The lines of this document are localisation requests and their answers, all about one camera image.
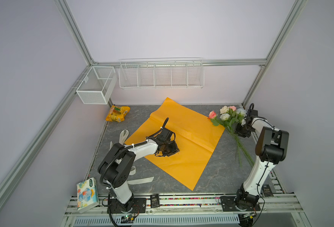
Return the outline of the orange wrapping paper sheet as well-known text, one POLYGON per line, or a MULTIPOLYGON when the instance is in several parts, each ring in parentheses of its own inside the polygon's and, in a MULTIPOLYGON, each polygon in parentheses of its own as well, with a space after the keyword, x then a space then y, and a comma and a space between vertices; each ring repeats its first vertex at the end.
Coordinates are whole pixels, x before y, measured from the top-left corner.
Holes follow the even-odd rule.
POLYGON ((193 190, 225 129, 213 125, 208 117, 166 98, 160 108, 126 140, 126 144, 145 140, 159 130, 167 118, 166 128, 176 134, 175 141, 180 151, 170 157, 149 155, 146 158, 193 190))

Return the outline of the cream fake rose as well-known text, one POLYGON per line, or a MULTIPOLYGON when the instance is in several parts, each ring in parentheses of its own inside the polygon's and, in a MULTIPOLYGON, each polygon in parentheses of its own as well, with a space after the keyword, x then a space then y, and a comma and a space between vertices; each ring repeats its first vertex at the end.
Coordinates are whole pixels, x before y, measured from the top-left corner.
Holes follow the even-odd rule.
POLYGON ((220 114, 228 114, 229 113, 229 107, 224 106, 220 109, 220 114))

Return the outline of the pale blue fake rose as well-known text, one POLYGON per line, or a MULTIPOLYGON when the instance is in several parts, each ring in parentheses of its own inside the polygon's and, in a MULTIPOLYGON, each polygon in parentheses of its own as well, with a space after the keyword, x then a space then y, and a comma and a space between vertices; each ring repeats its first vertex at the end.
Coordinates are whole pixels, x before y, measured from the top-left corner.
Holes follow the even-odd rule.
POLYGON ((247 111, 245 109, 243 109, 243 108, 239 108, 239 109, 236 110, 236 114, 239 117, 241 117, 241 116, 245 117, 246 113, 247 113, 247 111))

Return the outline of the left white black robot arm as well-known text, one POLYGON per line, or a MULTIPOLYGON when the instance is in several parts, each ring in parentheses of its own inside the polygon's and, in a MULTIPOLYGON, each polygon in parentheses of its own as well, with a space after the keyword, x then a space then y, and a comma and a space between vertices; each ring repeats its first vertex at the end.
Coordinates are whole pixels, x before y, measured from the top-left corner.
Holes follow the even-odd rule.
POLYGON ((175 132, 161 127, 143 142, 123 145, 116 143, 106 154, 98 167, 99 182, 105 186, 111 197, 120 204, 127 205, 134 197, 127 179, 135 161, 149 155, 170 157, 179 152, 175 132))

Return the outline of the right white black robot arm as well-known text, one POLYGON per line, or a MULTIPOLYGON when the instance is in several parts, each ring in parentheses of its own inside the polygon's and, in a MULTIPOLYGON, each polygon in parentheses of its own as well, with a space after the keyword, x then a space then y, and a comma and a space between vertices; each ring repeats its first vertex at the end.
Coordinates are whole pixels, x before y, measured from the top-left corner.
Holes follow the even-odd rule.
POLYGON ((261 117, 248 117, 246 125, 237 128, 238 135, 247 136, 250 132, 258 134, 255 154, 256 160, 247 180, 237 190, 236 205, 255 207, 269 173, 285 160, 289 133, 270 124, 261 117))

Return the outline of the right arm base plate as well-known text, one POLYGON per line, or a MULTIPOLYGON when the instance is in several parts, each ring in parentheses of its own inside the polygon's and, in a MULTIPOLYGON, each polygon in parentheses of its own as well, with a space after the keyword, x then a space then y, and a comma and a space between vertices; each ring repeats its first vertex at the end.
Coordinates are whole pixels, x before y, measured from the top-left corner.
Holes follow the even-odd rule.
POLYGON ((261 211, 258 203, 259 197, 248 195, 246 198, 237 199, 236 196, 221 196, 218 201, 224 212, 233 211, 261 211))

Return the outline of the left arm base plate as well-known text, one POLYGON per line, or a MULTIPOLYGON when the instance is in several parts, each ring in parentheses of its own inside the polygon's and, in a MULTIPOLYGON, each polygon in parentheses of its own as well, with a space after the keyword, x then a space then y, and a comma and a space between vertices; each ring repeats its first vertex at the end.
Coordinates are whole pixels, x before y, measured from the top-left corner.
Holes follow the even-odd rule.
POLYGON ((117 199, 111 199, 108 206, 112 214, 145 213, 147 208, 146 198, 131 198, 123 204, 117 199))

